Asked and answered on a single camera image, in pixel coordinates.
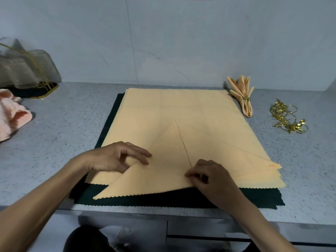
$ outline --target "dark green napkin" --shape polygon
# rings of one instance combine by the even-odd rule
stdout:
[[[124,94],[118,94],[95,148],[102,146],[123,97]],[[194,187],[157,194],[120,196],[94,200],[92,198],[105,189],[107,185],[87,184],[85,183],[85,179],[86,176],[77,183],[70,193],[69,197],[74,199],[76,204],[97,206],[216,208],[215,205]],[[281,199],[281,193],[277,188],[241,188],[240,190],[258,208],[276,209],[277,205],[285,205]]]

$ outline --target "speckled gray countertop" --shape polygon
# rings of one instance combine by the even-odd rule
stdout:
[[[45,99],[25,99],[35,118],[0,143],[0,207],[8,206],[50,178],[75,155],[94,148],[118,93],[150,86],[62,83]],[[298,107],[306,134],[272,125],[269,108],[279,98]],[[268,155],[282,165],[285,206],[262,209],[269,221],[336,225],[336,98],[311,91],[255,90],[247,118]],[[73,205],[72,210],[161,216],[224,218],[219,209]]]

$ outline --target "pink cloth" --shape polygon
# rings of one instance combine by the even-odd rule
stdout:
[[[13,96],[8,89],[0,89],[0,141],[31,121],[31,112],[20,105],[20,97]]]

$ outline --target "forearm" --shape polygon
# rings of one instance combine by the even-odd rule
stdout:
[[[73,159],[50,179],[3,210],[0,213],[0,251],[25,251],[86,172],[83,163]]]
[[[298,252],[289,241],[273,228],[259,209],[250,201],[247,200],[241,212],[234,214],[233,217],[261,252]]]

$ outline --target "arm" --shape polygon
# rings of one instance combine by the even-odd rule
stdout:
[[[298,252],[243,195],[222,165],[200,159],[185,175],[214,205],[237,220],[261,252]]]
[[[128,169],[127,155],[148,164],[151,154],[127,142],[84,152],[70,160],[59,172],[23,198],[0,212],[0,251],[26,251],[48,222],[58,205],[90,170],[119,171]]]

